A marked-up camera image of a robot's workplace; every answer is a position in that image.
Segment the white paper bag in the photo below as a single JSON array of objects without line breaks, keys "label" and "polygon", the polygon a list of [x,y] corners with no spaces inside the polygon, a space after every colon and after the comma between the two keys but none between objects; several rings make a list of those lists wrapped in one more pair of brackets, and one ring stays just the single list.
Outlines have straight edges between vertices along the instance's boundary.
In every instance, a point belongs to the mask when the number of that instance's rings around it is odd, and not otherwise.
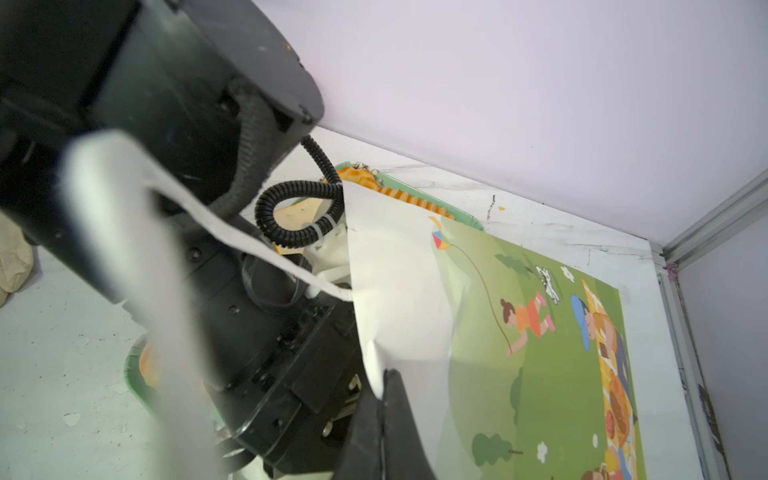
[{"label": "white paper bag", "polygon": [[157,338],[176,439],[202,423],[213,364],[155,194],[227,246],[352,307],[374,396],[402,380],[418,442],[444,478],[644,477],[614,288],[351,181],[342,184],[351,283],[340,287],[227,225],[124,133],[74,142],[64,174],[90,255]]}]

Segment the yellow ridged fake croissant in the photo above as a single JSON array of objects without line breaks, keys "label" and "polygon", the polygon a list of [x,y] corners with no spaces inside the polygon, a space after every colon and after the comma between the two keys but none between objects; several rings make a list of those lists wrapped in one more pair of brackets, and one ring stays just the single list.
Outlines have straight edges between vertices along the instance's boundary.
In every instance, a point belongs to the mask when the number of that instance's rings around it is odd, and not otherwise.
[{"label": "yellow ridged fake croissant", "polygon": [[452,205],[440,203],[427,194],[421,193],[405,184],[397,182],[387,184],[376,175],[376,171],[370,170],[366,166],[342,166],[337,169],[337,174],[342,181],[358,184],[389,198],[417,206],[439,216],[448,219],[457,219],[459,216],[458,210]]}]

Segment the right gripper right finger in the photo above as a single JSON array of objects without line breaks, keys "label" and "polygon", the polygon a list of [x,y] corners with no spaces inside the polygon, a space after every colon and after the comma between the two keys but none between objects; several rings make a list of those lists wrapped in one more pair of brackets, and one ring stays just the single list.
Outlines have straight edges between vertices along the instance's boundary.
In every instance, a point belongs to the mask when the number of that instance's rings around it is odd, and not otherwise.
[{"label": "right gripper right finger", "polygon": [[402,375],[384,373],[381,406],[381,467],[383,479],[435,479],[419,438]]}]

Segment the fake toast slice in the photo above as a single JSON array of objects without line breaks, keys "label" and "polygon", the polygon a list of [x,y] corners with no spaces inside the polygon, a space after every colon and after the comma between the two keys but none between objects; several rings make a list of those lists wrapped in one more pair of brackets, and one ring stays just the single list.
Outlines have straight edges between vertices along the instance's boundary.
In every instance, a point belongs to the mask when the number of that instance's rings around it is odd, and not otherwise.
[{"label": "fake toast slice", "polygon": [[[275,211],[275,219],[278,224],[288,230],[299,230],[317,221],[327,213],[331,200],[306,198]],[[274,243],[275,251],[283,256],[290,254],[303,254],[307,248],[314,254],[324,246],[325,240],[321,239],[307,247],[284,247]]]}]

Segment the green floral tray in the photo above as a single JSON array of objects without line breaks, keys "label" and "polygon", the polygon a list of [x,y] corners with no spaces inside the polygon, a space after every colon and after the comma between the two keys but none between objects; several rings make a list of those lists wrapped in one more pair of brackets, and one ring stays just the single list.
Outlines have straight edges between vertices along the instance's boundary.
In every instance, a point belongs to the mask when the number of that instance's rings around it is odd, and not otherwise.
[{"label": "green floral tray", "polygon": [[[427,194],[415,187],[406,184],[403,181],[395,179],[391,175],[370,169],[362,163],[342,162],[335,166],[340,178],[344,181],[357,183],[371,190],[382,193],[396,200],[409,203],[442,215],[456,222],[483,231],[481,222],[473,215],[461,210],[458,207],[450,205]],[[144,373],[147,370],[145,358],[147,354],[143,353],[145,337],[140,337],[131,347],[124,365],[124,380],[128,390],[142,403],[149,411],[152,411],[151,395],[155,392],[153,385],[145,381]]]}]

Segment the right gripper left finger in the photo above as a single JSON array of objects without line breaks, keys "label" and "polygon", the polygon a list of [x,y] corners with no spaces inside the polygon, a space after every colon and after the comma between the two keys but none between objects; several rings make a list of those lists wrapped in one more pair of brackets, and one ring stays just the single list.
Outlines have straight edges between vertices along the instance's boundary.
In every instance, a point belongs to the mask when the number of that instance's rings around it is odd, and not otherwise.
[{"label": "right gripper left finger", "polygon": [[381,402],[366,386],[358,399],[334,480],[379,480],[383,475]]}]

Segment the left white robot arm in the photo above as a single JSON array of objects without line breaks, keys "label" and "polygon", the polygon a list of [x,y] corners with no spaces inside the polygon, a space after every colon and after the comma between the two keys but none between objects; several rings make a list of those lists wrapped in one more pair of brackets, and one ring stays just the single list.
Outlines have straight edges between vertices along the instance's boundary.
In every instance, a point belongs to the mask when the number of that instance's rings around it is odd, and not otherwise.
[{"label": "left white robot arm", "polygon": [[[1,5],[1,210],[108,300],[64,200],[70,145],[103,130],[144,147],[216,217],[249,237],[304,245],[344,208],[311,138],[322,97],[291,45],[249,1],[5,1]],[[275,207],[327,198],[330,218],[291,233]],[[269,476],[331,470],[339,415],[362,369],[352,306],[205,232],[168,195],[183,284],[213,369],[203,383],[231,436],[230,466]]]}]

